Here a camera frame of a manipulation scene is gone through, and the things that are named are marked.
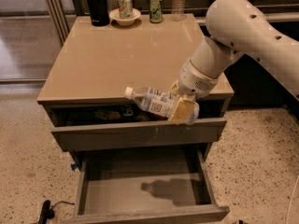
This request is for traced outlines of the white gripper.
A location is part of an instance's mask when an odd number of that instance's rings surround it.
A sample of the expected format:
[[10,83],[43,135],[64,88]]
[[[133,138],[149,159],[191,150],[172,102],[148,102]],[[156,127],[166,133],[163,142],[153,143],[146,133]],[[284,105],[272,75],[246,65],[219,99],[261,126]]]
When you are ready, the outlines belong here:
[[[217,83],[216,78],[207,77],[193,66],[190,59],[187,59],[179,71],[177,81],[172,84],[169,92],[173,95],[181,93],[202,98],[209,95]],[[198,104],[194,97],[181,96],[178,98],[168,121],[176,125],[192,125],[197,118]]]

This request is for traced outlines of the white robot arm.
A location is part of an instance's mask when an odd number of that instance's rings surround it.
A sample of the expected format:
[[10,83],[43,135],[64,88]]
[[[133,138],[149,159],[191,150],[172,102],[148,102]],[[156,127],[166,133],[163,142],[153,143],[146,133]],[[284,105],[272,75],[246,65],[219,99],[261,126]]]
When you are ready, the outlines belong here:
[[299,95],[299,42],[282,34],[248,0],[216,0],[206,13],[204,37],[186,60],[170,92],[178,97],[168,121],[192,124],[196,100],[206,97],[219,76],[244,54],[258,62],[293,97]]

